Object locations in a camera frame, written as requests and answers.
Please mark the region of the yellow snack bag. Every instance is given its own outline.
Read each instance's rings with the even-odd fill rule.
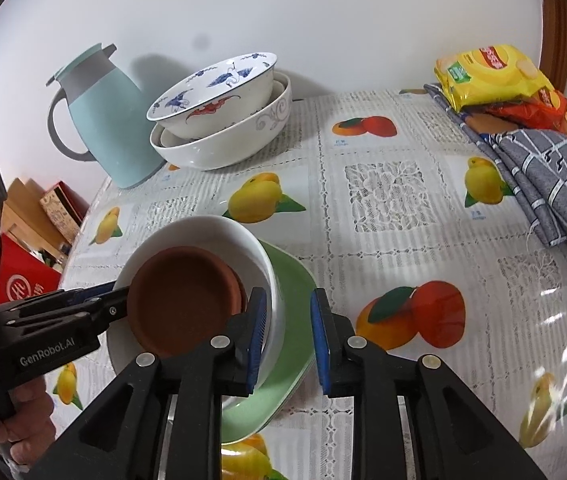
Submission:
[[[530,97],[554,90],[528,56],[512,45],[496,45],[442,57],[435,63],[443,93],[456,112],[467,105]]]

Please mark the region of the red bat pattern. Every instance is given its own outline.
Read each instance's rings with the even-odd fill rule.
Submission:
[[[224,106],[224,103],[233,97],[238,97],[241,99],[240,95],[229,95],[228,97],[222,97],[216,103],[208,103],[206,106],[202,106],[201,108],[197,108],[194,112],[190,112],[188,117],[186,117],[186,122],[188,122],[189,118],[193,115],[205,115],[205,114],[214,114],[219,108]]]

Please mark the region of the light blue thermos jug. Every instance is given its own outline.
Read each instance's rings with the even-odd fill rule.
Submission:
[[[48,110],[48,133],[64,155],[96,160],[117,186],[126,188],[145,180],[164,160],[150,145],[154,124],[146,119],[144,95],[109,59],[115,50],[114,44],[101,48],[97,43],[48,80],[46,86],[55,80],[62,86]],[[54,127],[52,112],[63,99],[86,153],[68,148]]]

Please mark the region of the orange fruit print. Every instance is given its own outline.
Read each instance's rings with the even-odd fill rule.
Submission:
[[[394,137],[397,135],[395,124],[387,117],[375,115],[365,118],[362,123],[367,132],[377,137]]]
[[[355,332],[385,351],[405,345],[417,333],[435,348],[448,348],[461,340],[465,324],[459,289],[433,281],[414,289],[400,286],[375,298],[359,313]]]
[[[459,289],[448,282],[427,282],[410,298],[417,330],[436,348],[458,343],[466,326],[466,308]]]
[[[366,133],[366,129],[363,127],[363,119],[355,117],[354,119],[335,124],[332,127],[332,132],[339,136],[351,137]]]
[[[397,128],[387,117],[375,115],[341,121],[332,127],[332,132],[343,137],[359,136],[365,133],[371,133],[377,137],[394,137],[397,135]]]
[[[368,316],[378,299],[372,300],[359,313],[356,322],[356,334],[377,343],[385,351],[405,345],[417,335],[417,327],[412,311],[409,308],[402,309],[394,316],[390,316],[383,321],[370,323]]]

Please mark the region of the gray checkered cloth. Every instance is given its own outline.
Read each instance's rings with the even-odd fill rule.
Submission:
[[[530,129],[480,135],[465,123],[463,113],[452,110],[437,85],[424,88],[494,161],[541,242],[552,247],[567,241],[567,136]]]
[[[441,92],[441,87],[434,84],[426,84],[423,88],[430,94],[435,102],[443,108],[452,122],[477,145],[477,147],[490,160],[492,160],[506,184],[513,190],[519,206],[531,224],[531,230],[537,235],[542,244],[554,247],[567,240],[559,221],[546,204],[539,191],[532,185],[526,174],[500,149],[495,142],[488,144],[486,136],[480,136],[468,124],[465,123],[463,112],[456,113]]]

